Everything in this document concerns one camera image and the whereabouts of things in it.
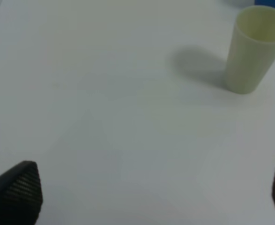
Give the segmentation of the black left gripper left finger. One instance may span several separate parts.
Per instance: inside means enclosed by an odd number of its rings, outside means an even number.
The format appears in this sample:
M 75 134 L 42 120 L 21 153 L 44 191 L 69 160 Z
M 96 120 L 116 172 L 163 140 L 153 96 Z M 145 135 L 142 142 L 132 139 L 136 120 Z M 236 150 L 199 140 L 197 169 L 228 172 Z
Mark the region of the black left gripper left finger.
M 0 176 L 0 225 L 34 225 L 42 204 L 36 162 L 22 161 Z

